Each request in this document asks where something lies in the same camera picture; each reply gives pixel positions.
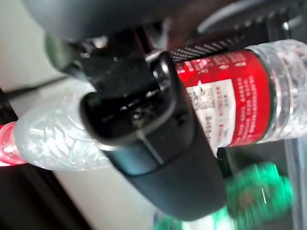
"blurry green object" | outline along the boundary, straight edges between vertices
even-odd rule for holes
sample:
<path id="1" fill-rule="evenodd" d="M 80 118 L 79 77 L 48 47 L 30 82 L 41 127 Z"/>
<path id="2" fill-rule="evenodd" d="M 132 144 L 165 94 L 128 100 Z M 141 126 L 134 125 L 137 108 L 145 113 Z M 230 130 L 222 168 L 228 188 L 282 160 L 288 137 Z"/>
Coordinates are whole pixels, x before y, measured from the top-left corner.
<path id="1" fill-rule="evenodd" d="M 293 203 L 288 178 L 280 176 L 272 163 L 249 167 L 227 181 L 226 190 L 227 212 L 238 230 L 285 215 Z"/>
<path id="2" fill-rule="evenodd" d="M 272 163 L 253 165 L 225 183 L 227 206 L 200 220 L 183 223 L 182 230 L 251 230 L 285 215 L 293 203 L 288 178 L 280 176 Z M 168 217 L 168 226 L 172 221 L 178 224 Z M 156 230 L 177 230 L 161 226 Z"/>
<path id="3" fill-rule="evenodd" d="M 177 221 L 170 216 L 164 215 L 159 219 L 154 230 L 183 230 L 182 222 Z"/>
<path id="4" fill-rule="evenodd" d="M 70 45 L 48 34 L 45 36 L 45 51 L 50 64 L 59 71 L 65 69 L 74 60 L 75 54 Z"/>

